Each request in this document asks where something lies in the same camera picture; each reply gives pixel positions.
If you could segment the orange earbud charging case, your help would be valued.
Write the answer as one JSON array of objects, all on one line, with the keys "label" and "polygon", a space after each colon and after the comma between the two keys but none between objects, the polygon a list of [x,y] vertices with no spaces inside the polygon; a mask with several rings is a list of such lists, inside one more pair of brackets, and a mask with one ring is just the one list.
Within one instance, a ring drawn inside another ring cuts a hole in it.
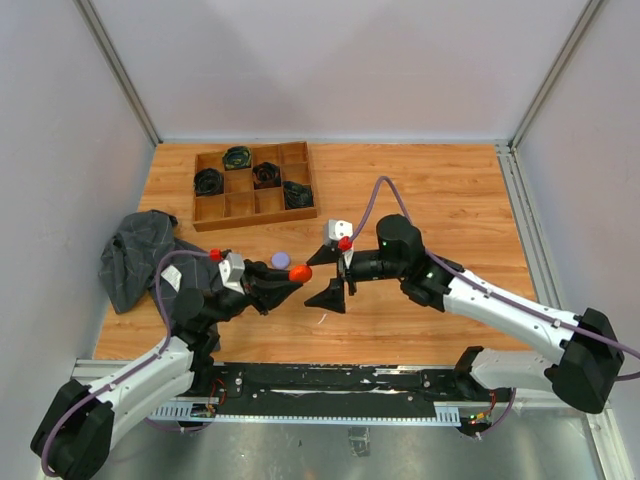
[{"label": "orange earbud charging case", "polygon": [[297,283],[307,283],[313,276],[313,272],[312,269],[306,265],[297,265],[295,267],[293,267],[289,273],[288,273],[288,278],[291,282],[297,282]]}]

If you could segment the lilac earbud charging case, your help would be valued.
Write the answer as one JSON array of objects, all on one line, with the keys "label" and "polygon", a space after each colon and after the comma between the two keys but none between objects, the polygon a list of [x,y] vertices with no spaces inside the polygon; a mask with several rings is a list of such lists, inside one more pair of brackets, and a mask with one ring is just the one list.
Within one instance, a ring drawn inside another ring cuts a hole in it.
[{"label": "lilac earbud charging case", "polygon": [[290,256],[283,251],[278,251],[271,256],[271,265],[276,269],[287,269],[291,264]]}]

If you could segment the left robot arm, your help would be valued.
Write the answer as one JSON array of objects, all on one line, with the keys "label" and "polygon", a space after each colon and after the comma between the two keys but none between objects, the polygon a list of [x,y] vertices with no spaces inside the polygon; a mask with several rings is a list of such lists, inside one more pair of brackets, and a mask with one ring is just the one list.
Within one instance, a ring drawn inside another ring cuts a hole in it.
[{"label": "left robot arm", "polygon": [[215,324],[252,307],[262,315],[281,305],[312,277],[307,265],[278,270],[227,253],[210,288],[181,288],[161,314],[165,338],[116,372],[57,391],[30,443],[49,478],[89,479],[133,427],[171,398],[200,396],[214,383]]}]

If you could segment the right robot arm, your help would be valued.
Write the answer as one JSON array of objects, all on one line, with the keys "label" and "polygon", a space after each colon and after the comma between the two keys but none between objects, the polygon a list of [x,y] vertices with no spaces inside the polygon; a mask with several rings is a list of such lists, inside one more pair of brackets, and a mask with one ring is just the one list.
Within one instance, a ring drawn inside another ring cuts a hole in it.
[{"label": "right robot arm", "polygon": [[345,297],[355,294],[358,284],[395,279],[412,302],[476,320],[529,346],[527,352],[467,348],[452,377],[463,399],[477,399],[487,390],[529,389],[551,392],[585,413],[603,411],[624,362],[604,313],[559,310],[499,288],[429,253],[420,230],[399,214],[378,221],[375,250],[355,250],[352,233],[343,220],[325,225],[323,244],[307,263],[334,264],[336,276],[306,306],[343,313]]}]

